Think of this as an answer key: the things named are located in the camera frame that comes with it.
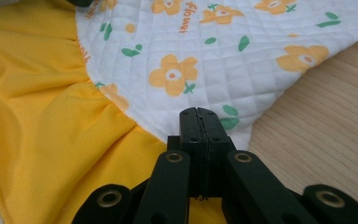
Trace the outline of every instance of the white quilted fabric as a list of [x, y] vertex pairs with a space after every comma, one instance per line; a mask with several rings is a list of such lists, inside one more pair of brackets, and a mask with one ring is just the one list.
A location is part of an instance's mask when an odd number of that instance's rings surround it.
[[309, 68], [358, 41], [358, 0], [96, 0], [76, 9], [90, 79], [166, 141], [216, 112], [238, 149]]

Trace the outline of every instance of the orange flower print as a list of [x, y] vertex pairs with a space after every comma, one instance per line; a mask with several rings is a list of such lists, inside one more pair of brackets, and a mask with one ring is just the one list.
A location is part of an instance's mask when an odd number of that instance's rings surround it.
[[126, 111], [129, 108], [130, 104], [127, 99], [117, 94], [117, 86], [115, 84], [102, 86], [100, 91], [122, 111]]
[[244, 16], [243, 13], [231, 7], [217, 6], [214, 11], [204, 10], [204, 19], [200, 23], [215, 21], [217, 24], [230, 24], [233, 16]]
[[255, 8], [268, 11], [272, 15], [284, 13], [287, 5], [294, 3], [296, 0], [262, 0]]
[[288, 54], [277, 59], [278, 65], [286, 71], [301, 72], [301, 74], [320, 64], [329, 54], [328, 49], [324, 46], [306, 48], [298, 45], [289, 45], [284, 50]]
[[154, 14], [165, 11], [168, 15], [179, 13], [182, 0], [155, 0], [152, 4]]
[[180, 95], [186, 86], [187, 80], [196, 80], [198, 71], [194, 67], [197, 59], [189, 57], [181, 63], [176, 56], [169, 54], [162, 58], [161, 67], [150, 73], [149, 83], [158, 88], [165, 88], [170, 96]]
[[100, 11], [105, 12], [107, 8], [113, 9], [117, 5], [117, 0], [103, 0], [100, 5]]

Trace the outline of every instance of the metal grommet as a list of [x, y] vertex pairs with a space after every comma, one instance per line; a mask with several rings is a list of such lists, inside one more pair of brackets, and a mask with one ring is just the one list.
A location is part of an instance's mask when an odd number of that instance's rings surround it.
[[252, 160], [252, 157], [244, 152], [240, 152], [235, 154], [235, 160], [240, 162], [250, 162]]
[[183, 156], [181, 154], [178, 153], [170, 153], [167, 155], [167, 161], [170, 162], [179, 162], [183, 159]]
[[112, 207], [118, 204], [120, 201], [121, 193], [115, 189], [110, 189], [100, 194], [97, 203], [101, 207]]
[[328, 190], [317, 191], [316, 198], [318, 198], [322, 203], [331, 207], [341, 208], [345, 206], [345, 201], [341, 197]]

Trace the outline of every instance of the ruffled yellow skirt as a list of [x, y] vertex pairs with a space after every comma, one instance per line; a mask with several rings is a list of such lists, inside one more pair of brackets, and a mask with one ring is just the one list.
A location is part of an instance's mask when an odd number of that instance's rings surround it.
[[[98, 187], [133, 188], [165, 144], [90, 82], [64, 0], [0, 8], [0, 213], [6, 223], [70, 223]], [[219, 200], [190, 223], [225, 223]]]

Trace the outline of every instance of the wooden floor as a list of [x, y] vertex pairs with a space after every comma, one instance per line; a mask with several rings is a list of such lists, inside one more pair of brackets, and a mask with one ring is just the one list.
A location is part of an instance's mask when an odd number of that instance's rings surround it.
[[287, 90], [250, 146], [287, 188], [323, 183], [358, 201], [358, 43]]

